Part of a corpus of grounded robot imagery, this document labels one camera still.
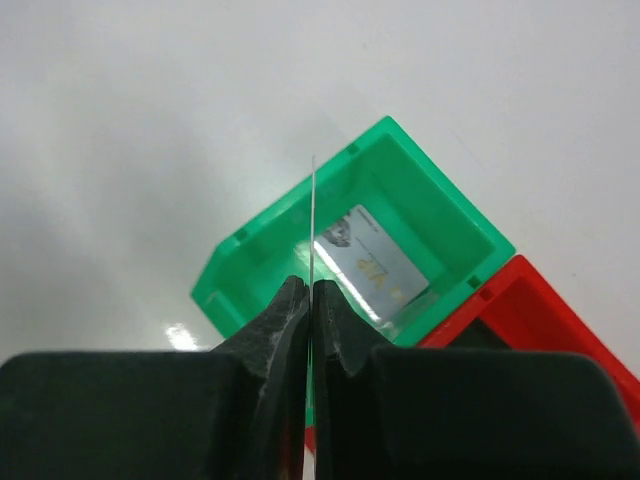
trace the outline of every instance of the white surface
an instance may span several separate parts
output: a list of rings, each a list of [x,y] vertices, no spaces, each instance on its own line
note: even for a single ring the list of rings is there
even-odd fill
[[[640,3],[0,3],[0,359],[219,336],[216,242],[393,115],[640,373]]]

